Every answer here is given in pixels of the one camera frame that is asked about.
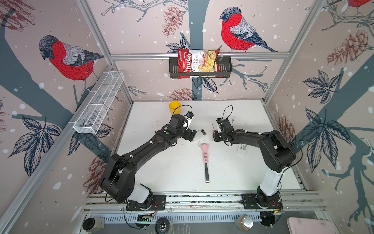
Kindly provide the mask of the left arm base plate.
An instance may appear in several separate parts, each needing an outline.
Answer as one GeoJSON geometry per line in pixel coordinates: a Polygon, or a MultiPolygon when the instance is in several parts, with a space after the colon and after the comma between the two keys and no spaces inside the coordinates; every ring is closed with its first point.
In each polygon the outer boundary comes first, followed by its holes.
{"type": "Polygon", "coordinates": [[[126,211],[144,211],[154,212],[163,211],[165,209],[166,196],[165,195],[154,195],[150,194],[143,203],[139,203],[134,200],[127,202],[126,211]]]}

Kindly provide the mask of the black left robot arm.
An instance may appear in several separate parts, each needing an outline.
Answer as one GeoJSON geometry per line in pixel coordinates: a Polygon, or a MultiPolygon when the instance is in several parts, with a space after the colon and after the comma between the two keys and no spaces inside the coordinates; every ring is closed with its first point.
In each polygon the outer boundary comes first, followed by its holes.
{"type": "Polygon", "coordinates": [[[189,129],[194,114],[172,115],[170,122],[135,150],[112,155],[100,181],[100,187],[116,202],[135,201],[149,208],[153,202],[153,191],[143,184],[135,183],[135,175],[147,161],[160,152],[177,144],[183,138],[193,141],[197,131],[189,129]]]}

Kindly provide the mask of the white battery cover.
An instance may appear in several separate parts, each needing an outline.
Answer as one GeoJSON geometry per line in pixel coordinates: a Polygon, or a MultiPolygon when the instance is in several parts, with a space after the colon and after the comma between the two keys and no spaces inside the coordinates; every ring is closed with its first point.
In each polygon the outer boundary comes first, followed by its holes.
{"type": "Polygon", "coordinates": [[[206,142],[204,140],[199,140],[198,142],[198,146],[201,147],[203,144],[205,144],[206,142]]]}

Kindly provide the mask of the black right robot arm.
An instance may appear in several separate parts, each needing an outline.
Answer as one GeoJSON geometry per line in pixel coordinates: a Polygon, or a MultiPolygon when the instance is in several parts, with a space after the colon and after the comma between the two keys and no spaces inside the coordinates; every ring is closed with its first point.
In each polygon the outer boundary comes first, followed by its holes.
{"type": "Polygon", "coordinates": [[[227,146],[243,144],[260,149],[267,166],[263,181],[257,188],[256,200],[261,208],[268,208],[280,197],[280,181],[284,172],[292,167],[296,155],[279,131],[256,133],[234,129],[228,119],[216,120],[217,130],[213,133],[215,142],[227,146]]]}

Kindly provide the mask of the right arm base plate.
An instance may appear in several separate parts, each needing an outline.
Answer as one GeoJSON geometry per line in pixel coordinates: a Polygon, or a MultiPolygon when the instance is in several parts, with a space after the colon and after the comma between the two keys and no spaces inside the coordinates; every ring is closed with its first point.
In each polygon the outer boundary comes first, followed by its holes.
{"type": "Polygon", "coordinates": [[[257,210],[257,209],[271,209],[281,210],[283,204],[281,201],[280,193],[276,193],[273,196],[265,196],[264,194],[242,194],[240,203],[246,210],[257,210]]]}

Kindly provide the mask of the white AC remote with display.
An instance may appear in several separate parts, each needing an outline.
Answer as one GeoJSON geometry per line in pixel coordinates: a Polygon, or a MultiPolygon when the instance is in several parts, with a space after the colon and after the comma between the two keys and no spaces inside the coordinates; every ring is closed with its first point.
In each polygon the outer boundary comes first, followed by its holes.
{"type": "Polygon", "coordinates": [[[200,129],[200,130],[198,130],[196,132],[193,141],[197,141],[197,140],[201,139],[202,137],[204,137],[205,135],[206,135],[205,130],[204,129],[200,129]]]}

